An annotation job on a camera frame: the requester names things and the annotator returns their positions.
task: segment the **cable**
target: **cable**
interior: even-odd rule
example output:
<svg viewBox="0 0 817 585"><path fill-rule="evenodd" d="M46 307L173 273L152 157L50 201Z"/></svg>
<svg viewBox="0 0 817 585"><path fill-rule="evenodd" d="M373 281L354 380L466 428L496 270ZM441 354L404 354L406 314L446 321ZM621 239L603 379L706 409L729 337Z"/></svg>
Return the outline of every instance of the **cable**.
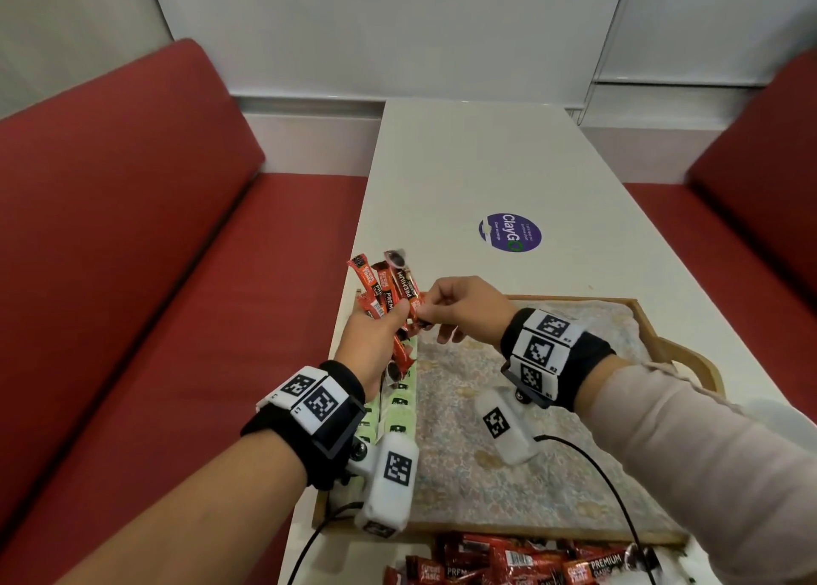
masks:
<svg viewBox="0 0 817 585"><path fill-rule="evenodd" d="M287 581L287 585L292 585L295 582L295 575L298 573L298 569L301 567L301 564L303 563L304 557L306 557L306 553L309 551L309 548L312 546L312 542L314 542L315 539L318 538L318 534L320 534L320 532L323 531L323 528L326 527L326 525L331 523L333 520L340 520L337 517L338 517L338 515L342 514L342 512L345 512L346 510L359 510L362 507L363 507L363 502L362 501L355 501L355 502L352 502L352 503L347 503L345 506L341 506L340 508L337 508L336 510L334 510L334 512L329 514L329 516L327 516L326 518L324 518L321 521L320 525L315 527L315 529L314 529L314 531L312 533L312 536L309 538L309 540L307 541L307 543L304 546L303 550L301 551L301 555L298 557L298 561L295 562L295 567L292 568L292 574L289 575L289 580Z"/></svg>
<svg viewBox="0 0 817 585"><path fill-rule="evenodd" d="M653 571L650 570L649 568L646 555L644 554L644 549L641 547L641 540L638 539L638 534L636 533L636 526L632 523L632 520L630 519L630 514L627 512L627 508L624 507L624 501L622 501L621 497L618 495L618 491L615 489L615 486L613 486L613 482L611 482L610 478L607 477L607 475L601 470L601 467L598 465L598 463L595 460L593 460L592 457L582 448L578 447L578 445L570 443L570 441L568 441L567 439L562 439L561 437L553 435L537 435L534 436L534 441L556 441L557 443L561 443L562 445L571 447L575 449L577 452L579 452L582 456L587 458L587 460L590 462L592 466L596 467L596 471L598 471L601 474L601 477L603 477L605 482L607 482L607 486L609 486L610 490L613 491L613 495L615 495L616 501L618 501L618 506L621 508L621 511L624 513L624 518L627 520L627 525L630 528L632 539L636 543L636 548L638 548L638 552L641 555L641 559L644 561L644 567L647 571L649 582L651 583L651 585L655 585L655 577L653 576Z"/></svg>

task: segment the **white table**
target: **white table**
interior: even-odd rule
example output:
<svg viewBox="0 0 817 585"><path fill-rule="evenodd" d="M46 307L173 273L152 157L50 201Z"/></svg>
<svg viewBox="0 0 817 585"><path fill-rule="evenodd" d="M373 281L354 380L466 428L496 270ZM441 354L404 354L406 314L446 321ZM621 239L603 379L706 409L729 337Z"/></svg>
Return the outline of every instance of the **white table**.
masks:
<svg viewBox="0 0 817 585"><path fill-rule="evenodd" d="M532 251L500 251L480 221L513 213L542 230ZM404 248L422 288L446 275L478 274L512 294L635 297L660 336L714 362L738 403L785 402L760 364L701 290L658 230L561 108L442 100L390 100L363 199L354 253L372 260ZM332 350L359 287L350 271ZM314 492L296 508L282 581L311 533ZM311 550L298 582L380 582L404 545L354 542L346 568ZM700 550L683 566L698 583L717 582ZM668 581L683 582L671 569ZM624 580L647 582L642 575Z"/></svg>

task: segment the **red seat cushion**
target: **red seat cushion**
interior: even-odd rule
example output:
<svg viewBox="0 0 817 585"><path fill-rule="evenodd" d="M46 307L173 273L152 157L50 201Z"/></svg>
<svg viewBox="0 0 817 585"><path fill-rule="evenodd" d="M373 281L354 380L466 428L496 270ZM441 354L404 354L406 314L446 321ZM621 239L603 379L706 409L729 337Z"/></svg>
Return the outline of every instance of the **red seat cushion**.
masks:
<svg viewBox="0 0 817 585"><path fill-rule="evenodd" d="M817 421L808 305L688 187L626 186L786 398Z"/></svg>
<svg viewBox="0 0 817 585"><path fill-rule="evenodd" d="M0 556L46 585L238 438L329 353L366 179L261 175ZM286 531L257 581L276 582Z"/></svg>
<svg viewBox="0 0 817 585"><path fill-rule="evenodd" d="M689 168L817 302L817 50L786 65Z"/></svg>
<svg viewBox="0 0 817 585"><path fill-rule="evenodd" d="M263 159L192 41L0 123L0 528Z"/></svg>

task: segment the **purple sticker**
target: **purple sticker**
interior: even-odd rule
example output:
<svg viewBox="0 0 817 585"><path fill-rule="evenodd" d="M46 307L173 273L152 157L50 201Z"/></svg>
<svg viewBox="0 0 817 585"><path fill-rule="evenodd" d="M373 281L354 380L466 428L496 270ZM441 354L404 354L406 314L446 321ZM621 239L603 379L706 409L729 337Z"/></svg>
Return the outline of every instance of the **purple sticker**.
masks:
<svg viewBox="0 0 817 585"><path fill-rule="evenodd" d="M530 251L542 242L536 224L521 215L495 213L480 222L480 237L503 251Z"/></svg>

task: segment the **beige sleeve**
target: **beige sleeve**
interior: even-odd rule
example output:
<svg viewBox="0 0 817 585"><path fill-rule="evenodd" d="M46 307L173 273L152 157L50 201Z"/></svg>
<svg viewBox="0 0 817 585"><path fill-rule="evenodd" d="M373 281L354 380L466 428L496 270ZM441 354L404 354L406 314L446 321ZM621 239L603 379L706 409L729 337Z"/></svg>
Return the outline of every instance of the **beige sleeve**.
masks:
<svg viewBox="0 0 817 585"><path fill-rule="evenodd" d="M817 458L663 369L630 366L584 420L725 583L817 572Z"/></svg>

